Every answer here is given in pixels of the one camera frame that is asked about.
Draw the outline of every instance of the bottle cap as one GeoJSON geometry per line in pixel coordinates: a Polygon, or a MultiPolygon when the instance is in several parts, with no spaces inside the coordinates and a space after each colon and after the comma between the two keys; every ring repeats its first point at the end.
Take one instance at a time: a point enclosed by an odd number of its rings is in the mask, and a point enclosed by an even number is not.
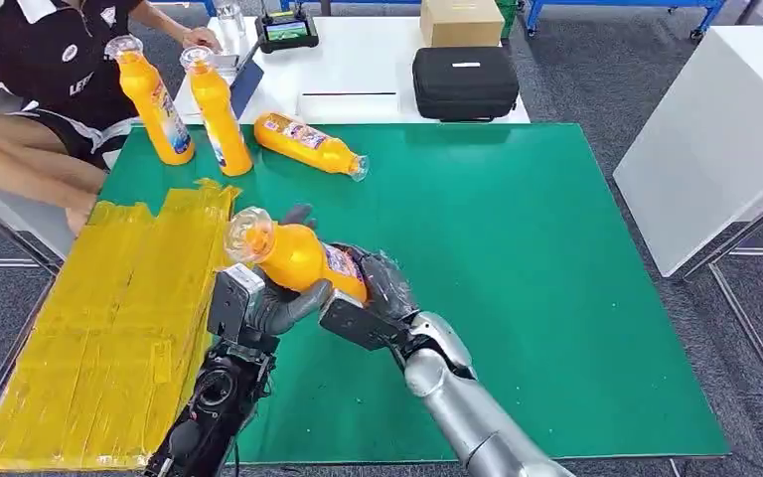
{"type": "Polygon", "coordinates": [[[353,163],[350,164],[350,172],[348,174],[356,182],[361,182],[365,177],[367,177],[367,171],[369,168],[370,161],[367,159],[367,156],[356,155],[355,158],[353,158],[353,163]]]}
{"type": "Polygon", "coordinates": [[[258,262],[273,249],[273,219],[265,209],[248,207],[229,221],[224,248],[239,263],[258,262]]]}
{"type": "Polygon", "coordinates": [[[144,54],[144,45],[142,41],[132,35],[122,35],[115,37],[106,44],[103,52],[116,60],[126,59],[132,54],[144,54]]]}
{"type": "Polygon", "coordinates": [[[180,65],[187,72],[204,73],[209,68],[215,67],[215,52],[199,45],[189,47],[180,55],[180,65]]]}

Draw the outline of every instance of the plastic bottle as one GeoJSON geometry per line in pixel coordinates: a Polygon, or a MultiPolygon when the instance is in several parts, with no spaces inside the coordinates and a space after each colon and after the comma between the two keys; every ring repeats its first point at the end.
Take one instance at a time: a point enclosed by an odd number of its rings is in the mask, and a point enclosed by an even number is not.
{"type": "Polygon", "coordinates": [[[252,160],[229,104],[229,86],[215,69],[214,58],[215,54],[207,47],[190,47],[183,51],[180,63],[189,73],[192,94],[203,115],[221,172],[239,176],[252,168],[252,160]]]}
{"type": "Polygon", "coordinates": [[[329,173],[341,173],[361,181],[367,176],[367,156],[361,156],[337,137],[269,112],[255,120],[255,140],[262,146],[329,173]]]}
{"type": "Polygon", "coordinates": [[[121,89],[139,111],[162,162],[172,166],[189,162],[195,144],[159,72],[145,59],[141,40],[132,35],[115,37],[106,44],[105,52],[118,61],[121,89]]]}
{"type": "Polygon", "coordinates": [[[229,223],[224,246],[232,259],[257,263],[276,283],[294,291],[320,278],[362,303],[367,289],[358,266],[344,251],[321,243],[300,224],[280,225],[264,209],[248,207],[229,223]]]}
{"type": "Polygon", "coordinates": [[[249,44],[240,3],[238,0],[213,0],[212,3],[221,27],[223,53],[243,57],[249,51],[249,44]]]}

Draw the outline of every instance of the black carrying case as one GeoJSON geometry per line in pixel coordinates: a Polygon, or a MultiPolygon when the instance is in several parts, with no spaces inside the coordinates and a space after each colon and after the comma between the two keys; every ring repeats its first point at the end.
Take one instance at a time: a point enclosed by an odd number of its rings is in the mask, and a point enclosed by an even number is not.
{"type": "Polygon", "coordinates": [[[490,121],[516,107],[519,81],[501,47],[421,48],[413,89],[423,117],[490,121]]]}

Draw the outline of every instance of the gray carpet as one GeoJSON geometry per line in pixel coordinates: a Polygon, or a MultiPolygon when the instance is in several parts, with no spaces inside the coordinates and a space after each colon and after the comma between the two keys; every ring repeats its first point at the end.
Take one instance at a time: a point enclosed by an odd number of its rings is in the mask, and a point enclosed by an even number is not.
{"type": "MultiPolygon", "coordinates": [[[[268,4],[276,7],[273,0],[268,4]]],[[[318,7],[312,4],[309,10],[314,13],[318,7]]],[[[736,2],[728,2],[715,24],[731,24],[740,10],[736,2]]],[[[168,7],[167,11],[189,26],[203,24],[207,19],[200,7],[168,7]]],[[[245,14],[258,11],[257,1],[244,0],[245,14]]],[[[335,5],[334,14],[416,15],[418,8],[335,5]]],[[[688,463],[679,460],[682,475],[763,476],[763,370],[755,354],[708,273],[691,283],[660,278],[612,182],[612,171],[693,51],[688,32],[701,15],[700,9],[680,9],[670,15],[664,8],[549,6],[543,10],[535,38],[527,38],[517,25],[506,48],[514,60],[521,95],[532,120],[577,122],[583,127],[733,449],[733,454],[723,459],[688,463]]],[[[162,72],[168,88],[176,91],[182,80],[177,63],[179,46],[138,26],[133,31],[145,41],[148,58],[162,72]]],[[[582,239],[581,231],[577,239],[582,239]]],[[[751,244],[763,245],[763,232],[751,244]]],[[[5,246],[0,241],[0,256],[14,253],[5,246]]],[[[730,257],[721,267],[763,333],[763,258],[730,257]]],[[[33,292],[43,283],[40,274],[27,270],[0,270],[0,359],[9,346],[11,333],[15,334],[33,303],[33,292]]],[[[578,476],[674,475],[664,459],[584,460],[565,465],[578,476]]],[[[463,475],[455,464],[244,470],[246,475],[256,476],[463,475]]]]}

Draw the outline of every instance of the green table surface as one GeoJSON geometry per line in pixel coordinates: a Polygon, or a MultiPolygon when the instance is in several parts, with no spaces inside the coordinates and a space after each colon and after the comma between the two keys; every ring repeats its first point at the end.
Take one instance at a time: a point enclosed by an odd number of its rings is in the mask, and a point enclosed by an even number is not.
{"type": "MultiPolygon", "coordinates": [[[[394,257],[423,309],[469,347],[484,385],[551,456],[727,453],[657,292],[577,125],[323,125],[370,156],[364,182],[259,148],[224,177],[206,134],[160,163],[131,134],[100,194],[157,213],[210,177],[281,217],[314,205],[318,236],[394,257]]],[[[243,462],[453,460],[388,352],[310,317],[285,335],[272,396],[240,435],[243,462]]]]}

